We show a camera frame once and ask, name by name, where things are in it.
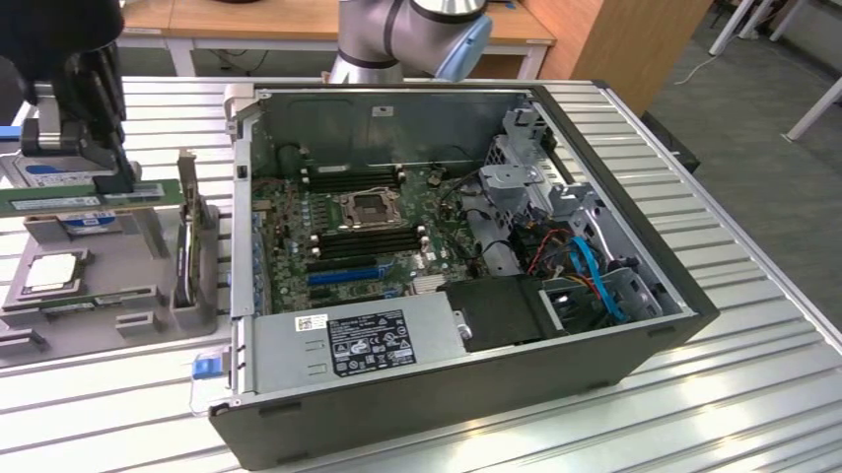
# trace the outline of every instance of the slotted aluminum table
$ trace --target slotted aluminum table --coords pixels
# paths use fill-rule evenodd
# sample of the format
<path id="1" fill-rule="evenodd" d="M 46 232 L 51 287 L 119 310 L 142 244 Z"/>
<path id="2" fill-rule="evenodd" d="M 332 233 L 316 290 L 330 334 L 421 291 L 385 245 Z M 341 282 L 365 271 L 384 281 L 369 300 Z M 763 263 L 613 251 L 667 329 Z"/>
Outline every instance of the slotted aluminum table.
<path id="1" fill-rule="evenodd" d="M 174 177 L 174 150 L 194 149 L 201 192 L 226 217 L 232 154 L 221 103 L 232 81 L 125 81 L 129 159 L 142 164 L 145 178 Z M 586 82 L 544 84 L 721 316 L 616 386 L 276 471 L 837 468 L 837 332 L 612 92 Z M 7 284 L 26 235 L 18 220 L 0 222 L 0 232 L 0 281 Z M 225 218 L 222 288 L 229 243 Z M 221 289 L 220 306 L 228 304 Z M 0 471 L 237 471 L 207 420 L 187 407 L 189 364 L 226 339 L 224 327 L 201 339 L 0 371 Z"/>

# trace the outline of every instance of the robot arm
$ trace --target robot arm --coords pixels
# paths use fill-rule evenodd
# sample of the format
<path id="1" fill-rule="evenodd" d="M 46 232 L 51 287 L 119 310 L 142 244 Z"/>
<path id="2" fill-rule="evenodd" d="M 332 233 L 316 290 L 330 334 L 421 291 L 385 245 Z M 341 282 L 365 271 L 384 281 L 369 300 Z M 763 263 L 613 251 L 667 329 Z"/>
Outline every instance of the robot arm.
<path id="1" fill-rule="evenodd" d="M 29 166 L 89 173 L 99 193 L 130 192 L 118 0 L 3 0 L 0 23 L 0 55 L 14 64 L 25 100 L 38 107 L 39 117 L 22 124 Z"/>
<path id="2" fill-rule="evenodd" d="M 461 81 L 490 36 L 485 0 L 338 0 L 338 55 L 329 81 L 401 82 L 400 62 Z"/>

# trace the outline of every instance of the gray carpet floor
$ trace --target gray carpet floor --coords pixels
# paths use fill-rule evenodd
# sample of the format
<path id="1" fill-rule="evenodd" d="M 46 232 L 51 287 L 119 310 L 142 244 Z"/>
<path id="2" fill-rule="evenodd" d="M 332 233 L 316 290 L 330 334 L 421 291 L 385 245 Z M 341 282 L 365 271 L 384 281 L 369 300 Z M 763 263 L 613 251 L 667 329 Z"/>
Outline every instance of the gray carpet floor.
<path id="1" fill-rule="evenodd" d="M 836 78 L 765 39 L 696 31 L 648 111 L 696 154 L 696 178 L 800 290 L 842 328 L 842 107 L 783 137 Z"/>

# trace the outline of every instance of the green circuit board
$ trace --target green circuit board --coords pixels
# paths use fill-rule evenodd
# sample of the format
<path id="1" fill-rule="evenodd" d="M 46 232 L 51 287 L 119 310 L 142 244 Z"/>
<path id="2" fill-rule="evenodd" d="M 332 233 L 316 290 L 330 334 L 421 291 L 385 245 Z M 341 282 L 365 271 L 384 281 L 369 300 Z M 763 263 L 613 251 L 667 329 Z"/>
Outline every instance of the green circuit board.
<path id="1" fill-rule="evenodd" d="M 438 215 L 436 205 L 441 189 L 457 179 L 444 180 L 437 187 L 426 184 L 429 169 L 405 170 L 405 179 L 394 192 L 394 210 L 400 219 L 372 229 L 350 230 L 341 213 L 341 196 L 352 193 L 314 193 L 300 180 L 257 179 L 252 184 L 252 211 L 258 220 L 268 288 L 265 295 L 272 313 L 290 312 L 408 295 L 413 278 L 440 274 L 445 281 L 468 279 L 468 271 L 486 273 L 478 260 L 458 256 L 474 251 L 469 226 L 457 213 Z M 312 255 L 312 235 L 336 235 L 381 228 L 414 229 L 422 225 L 429 243 L 425 251 L 372 254 L 380 279 L 330 285 L 308 285 L 308 263 L 320 261 Z"/>

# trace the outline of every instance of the warning label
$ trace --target warning label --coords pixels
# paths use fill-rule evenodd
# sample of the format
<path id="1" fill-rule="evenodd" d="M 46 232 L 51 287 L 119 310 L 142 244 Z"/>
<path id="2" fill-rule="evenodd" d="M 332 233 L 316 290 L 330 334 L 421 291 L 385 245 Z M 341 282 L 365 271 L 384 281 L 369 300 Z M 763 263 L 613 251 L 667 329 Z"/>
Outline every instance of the warning label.
<path id="1" fill-rule="evenodd" d="M 350 376 L 416 362 L 401 310 L 370 313 L 326 323 L 332 372 Z"/>

